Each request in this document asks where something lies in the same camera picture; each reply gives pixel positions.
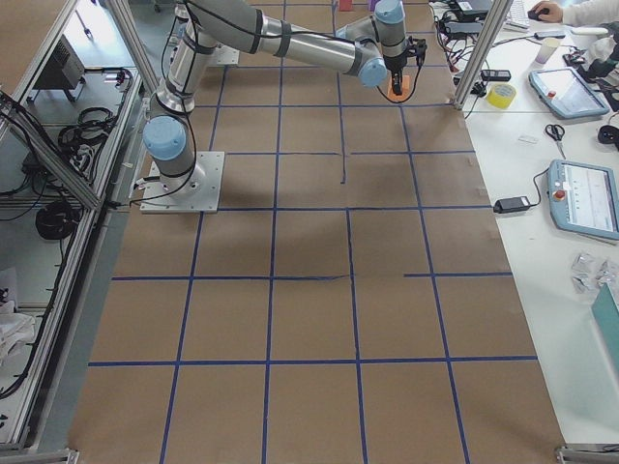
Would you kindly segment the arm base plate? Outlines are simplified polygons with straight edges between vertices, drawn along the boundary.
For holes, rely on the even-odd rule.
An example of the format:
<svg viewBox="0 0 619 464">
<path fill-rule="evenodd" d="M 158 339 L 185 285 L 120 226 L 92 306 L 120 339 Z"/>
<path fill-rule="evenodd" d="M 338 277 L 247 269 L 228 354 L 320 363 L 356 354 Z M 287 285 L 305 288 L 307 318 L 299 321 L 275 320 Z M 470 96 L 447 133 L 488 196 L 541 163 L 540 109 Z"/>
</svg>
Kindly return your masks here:
<svg viewBox="0 0 619 464">
<path fill-rule="evenodd" d="M 156 163 L 152 161 L 149 175 L 159 179 L 146 184 L 144 189 L 146 199 L 140 202 L 140 212 L 216 213 L 220 203 L 224 158 L 224 152 L 198 151 L 195 168 L 188 180 L 162 176 Z"/>
</svg>

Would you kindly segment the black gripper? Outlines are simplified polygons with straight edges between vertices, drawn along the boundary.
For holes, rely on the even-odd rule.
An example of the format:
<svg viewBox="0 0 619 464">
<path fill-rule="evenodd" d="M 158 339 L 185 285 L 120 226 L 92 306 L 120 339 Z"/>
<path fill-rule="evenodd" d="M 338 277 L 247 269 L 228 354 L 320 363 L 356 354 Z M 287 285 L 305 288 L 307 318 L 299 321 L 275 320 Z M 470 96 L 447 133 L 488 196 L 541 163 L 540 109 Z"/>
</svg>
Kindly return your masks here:
<svg viewBox="0 0 619 464">
<path fill-rule="evenodd" d="M 387 70 L 391 73 L 391 90 L 394 95 L 402 94 L 402 70 L 406 67 L 408 53 L 406 51 L 396 55 L 384 55 Z"/>
</svg>

